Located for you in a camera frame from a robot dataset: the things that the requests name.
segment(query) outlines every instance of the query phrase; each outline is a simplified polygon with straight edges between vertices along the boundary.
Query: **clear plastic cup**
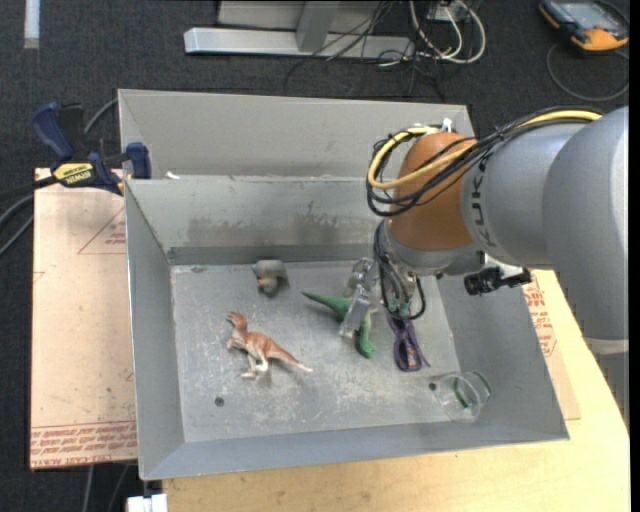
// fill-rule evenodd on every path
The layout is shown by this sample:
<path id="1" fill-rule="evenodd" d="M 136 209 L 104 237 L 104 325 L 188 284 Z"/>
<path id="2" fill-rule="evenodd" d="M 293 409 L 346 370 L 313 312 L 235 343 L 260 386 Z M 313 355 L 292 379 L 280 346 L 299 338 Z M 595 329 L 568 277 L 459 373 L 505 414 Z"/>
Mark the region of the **clear plastic cup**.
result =
<path id="1" fill-rule="evenodd" d="M 473 423 L 491 398 L 491 386 L 479 372 L 451 372 L 429 384 L 440 405 L 453 421 Z"/>

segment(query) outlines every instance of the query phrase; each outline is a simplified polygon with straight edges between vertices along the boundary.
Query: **orange toy dinosaur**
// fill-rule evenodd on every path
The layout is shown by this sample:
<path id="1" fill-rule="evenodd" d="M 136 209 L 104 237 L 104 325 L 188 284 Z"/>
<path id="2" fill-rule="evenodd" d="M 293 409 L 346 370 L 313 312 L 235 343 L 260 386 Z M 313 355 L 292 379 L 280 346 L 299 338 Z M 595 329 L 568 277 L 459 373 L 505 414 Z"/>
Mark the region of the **orange toy dinosaur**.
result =
<path id="1" fill-rule="evenodd" d="M 231 331 L 231 338 L 229 338 L 227 342 L 227 348 L 241 348 L 246 350 L 247 358 L 249 359 L 249 371 L 243 373 L 242 377 L 253 379 L 257 376 L 256 372 L 264 373 L 268 371 L 269 359 L 280 359 L 281 361 L 297 366 L 305 372 L 313 371 L 298 361 L 266 334 L 247 331 L 247 319 L 240 313 L 231 311 L 227 315 L 227 320 L 233 324 L 233 330 Z"/>

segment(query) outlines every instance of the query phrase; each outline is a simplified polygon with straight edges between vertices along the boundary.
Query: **gray metal bin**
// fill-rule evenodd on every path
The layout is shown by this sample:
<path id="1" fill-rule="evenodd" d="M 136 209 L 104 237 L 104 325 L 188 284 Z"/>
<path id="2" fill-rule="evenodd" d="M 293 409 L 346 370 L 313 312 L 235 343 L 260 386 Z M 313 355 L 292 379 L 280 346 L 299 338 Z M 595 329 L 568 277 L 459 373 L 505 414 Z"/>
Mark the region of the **gray metal bin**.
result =
<path id="1" fill-rule="evenodd" d="M 443 117 L 471 134 L 463 107 L 121 91 L 120 109 L 123 145 L 144 142 L 154 166 L 153 179 L 128 180 L 125 192 L 142 478 L 567 437 L 521 290 L 470 297 L 460 278 L 425 279 L 416 330 L 431 367 L 415 373 L 395 366 L 382 312 L 365 359 L 301 294 L 340 295 L 370 255 L 371 145 Z M 167 171 L 180 179 L 163 179 Z M 273 297 L 251 268 L 264 258 L 289 275 Z M 226 348 L 232 310 L 313 373 L 274 363 L 243 379 L 246 357 Z M 473 424 L 451 422 L 429 390 L 433 376 L 459 369 L 492 385 Z"/>

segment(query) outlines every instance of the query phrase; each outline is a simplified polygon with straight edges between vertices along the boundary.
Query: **yellow cable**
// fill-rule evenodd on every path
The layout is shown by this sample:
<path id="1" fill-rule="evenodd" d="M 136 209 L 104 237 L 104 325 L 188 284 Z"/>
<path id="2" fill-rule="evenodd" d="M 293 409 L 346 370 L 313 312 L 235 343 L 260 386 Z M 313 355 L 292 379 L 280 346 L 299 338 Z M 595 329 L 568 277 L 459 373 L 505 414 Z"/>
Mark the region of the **yellow cable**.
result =
<path id="1" fill-rule="evenodd" d="M 553 121 L 553 120 L 556 120 L 556 119 L 583 119 L 583 120 L 586 120 L 586 121 L 595 121 L 597 119 L 600 119 L 600 117 L 602 117 L 601 114 L 597 114 L 595 112 L 590 112 L 588 110 L 562 110 L 562 111 L 558 111 L 558 112 L 550 112 L 548 114 L 541 114 L 539 116 L 534 117 L 533 119 L 530 119 L 528 121 L 525 121 L 524 123 L 519 124 L 517 126 L 517 128 L 520 128 L 522 126 L 527 126 L 527 125 L 532 124 L 532 123 Z M 371 187 L 376 188 L 378 190 L 390 190 L 390 189 L 393 189 L 393 188 L 397 188 L 400 185 L 404 185 L 405 183 L 408 183 L 409 181 L 415 180 L 416 178 L 422 176 L 423 174 L 426 174 L 426 173 L 432 171 L 433 169 L 435 169 L 437 167 L 442 167 L 443 165 L 448 164 L 449 162 L 455 160 L 460 155 L 462 155 L 464 152 L 466 152 L 466 151 L 468 151 L 470 149 L 470 148 L 465 148 L 465 149 L 462 149 L 460 151 L 456 151 L 454 153 L 450 153 L 448 155 L 443 155 L 442 157 L 438 158 L 436 161 L 431 162 L 430 164 L 425 165 L 424 167 L 420 167 L 420 168 L 416 169 L 414 172 L 412 172 L 411 174 L 408 174 L 407 176 L 404 176 L 403 178 L 398 178 L 398 179 L 396 179 L 394 181 L 389 181 L 387 183 L 380 183 L 380 182 L 375 180 L 376 170 L 378 169 L 378 166 L 380 165 L 380 162 L 382 161 L 382 158 L 391 150 L 391 148 L 393 148 L 398 143 L 400 143 L 404 138 L 408 137 L 409 134 L 431 135 L 433 133 L 440 133 L 440 130 L 438 128 L 435 128 L 435 127 L 432 127 L 432 126 L 423 126 L 423 127 L 419 127 L 419 128 L 418 127 L 416 127 L 416 128 L 407 128 L 406 130 L 404 130 L 402 132 L 398 132 L 393 137 L 391 137 L 378 150 L 378 152 L 375 154 L 373 160 L 371 161 L 371 164 L 369 165 L 369 172 L 367 173 L 367 180 L 368 180 L 369 184 L 371 185 Z"/>

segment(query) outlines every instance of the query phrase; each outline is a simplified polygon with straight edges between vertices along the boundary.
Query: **purple object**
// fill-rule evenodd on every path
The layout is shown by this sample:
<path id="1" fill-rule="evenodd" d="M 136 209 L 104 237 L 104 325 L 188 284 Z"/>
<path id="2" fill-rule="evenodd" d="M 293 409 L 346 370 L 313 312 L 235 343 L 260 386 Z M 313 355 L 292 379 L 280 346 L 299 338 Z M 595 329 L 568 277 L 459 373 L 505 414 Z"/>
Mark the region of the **purple object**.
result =
<path id="1" fill-rule="evenodd" d="M 387 310 L 385 310 L 385 314 L 389 327 L 391 327 L 391 330 L 396 335 L 396 341 L 393 345 L 393 355 L 398 368 L 403 372 L 417 372 L 422 368 L 423 363 L 430 367 L 429 361 L 424 357 L 418 345 L 413 322 L 408 319 L 393 316 Z"/>

